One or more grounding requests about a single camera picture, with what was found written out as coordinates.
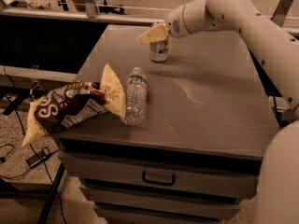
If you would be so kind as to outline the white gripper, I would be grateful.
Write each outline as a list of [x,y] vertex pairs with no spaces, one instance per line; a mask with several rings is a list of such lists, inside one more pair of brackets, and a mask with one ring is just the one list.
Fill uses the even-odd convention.
[[169,34],[175,38],[186,36],[187,30],[183,21],[184,8],[185,6],[174,8],[164,19],[166,25],[164,23],[157,23],[136,40],[140,44],[145,45],[166,40]]

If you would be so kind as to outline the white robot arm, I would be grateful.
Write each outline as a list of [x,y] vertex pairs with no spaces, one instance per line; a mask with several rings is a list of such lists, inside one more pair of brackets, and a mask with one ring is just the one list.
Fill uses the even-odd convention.
[[[295,115],[299,115],[299,41],[251,0],[195,0],[173,9],[137,40],[158,42],[198,32],[238,33]],[[268,145],[259,175],[253,224],[299,224],[299,119]]]

